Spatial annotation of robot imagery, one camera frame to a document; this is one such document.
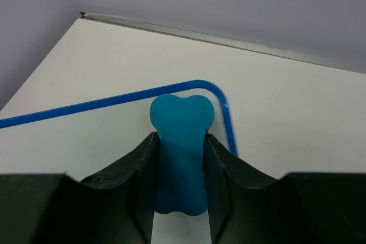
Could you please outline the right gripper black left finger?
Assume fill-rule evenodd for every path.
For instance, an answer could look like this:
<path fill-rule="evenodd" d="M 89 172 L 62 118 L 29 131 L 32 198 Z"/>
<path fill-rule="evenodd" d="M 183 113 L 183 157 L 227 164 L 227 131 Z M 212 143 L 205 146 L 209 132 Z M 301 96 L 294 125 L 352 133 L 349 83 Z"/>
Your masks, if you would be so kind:
<path fill-rule="evenodd" d="M 157 133 L 104 169 L 1 176 L 2 243 L 150 243 L 158 181 Z"/>

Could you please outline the blue bone-shaped eraser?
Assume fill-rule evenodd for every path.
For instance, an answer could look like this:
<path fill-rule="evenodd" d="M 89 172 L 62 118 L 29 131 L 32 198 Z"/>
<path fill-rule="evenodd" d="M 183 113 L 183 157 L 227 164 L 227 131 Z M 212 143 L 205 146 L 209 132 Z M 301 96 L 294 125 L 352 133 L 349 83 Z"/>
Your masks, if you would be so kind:
<path fill-rule="evenodd" d="M 150 105 L 150 121 L 160 140 L 155 211 L 197 216 L 207 211 L 204 139 L 214 107 L 202 95 L 164 94 Z"/>

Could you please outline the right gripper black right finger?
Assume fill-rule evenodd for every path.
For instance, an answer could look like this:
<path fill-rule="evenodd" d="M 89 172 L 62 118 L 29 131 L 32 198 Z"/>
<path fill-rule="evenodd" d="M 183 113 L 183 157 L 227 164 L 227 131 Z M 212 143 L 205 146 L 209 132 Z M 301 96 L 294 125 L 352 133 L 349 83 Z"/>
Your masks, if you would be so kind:
<path fill-rule="evenodd" d="M 230 153 L 212 134 L 204 172 L 213 243 L 364 243 L 365 174 L 280 179 Z"/>

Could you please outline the blue framed whiteboard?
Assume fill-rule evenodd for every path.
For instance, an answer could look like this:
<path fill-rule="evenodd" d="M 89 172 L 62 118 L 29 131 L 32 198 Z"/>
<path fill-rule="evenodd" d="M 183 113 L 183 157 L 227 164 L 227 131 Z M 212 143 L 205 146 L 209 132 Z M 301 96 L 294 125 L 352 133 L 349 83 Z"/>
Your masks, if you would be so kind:
<path fill-rule="evenodd" d="M 215 112 L 209 132 L 237 153 L 224 93 L 210 82 L 195 80 L 2 119 L 1 176 L 65 174 L 83 180 L 156 132 L 150 105 L 163 94 L 207 97 Z"/>

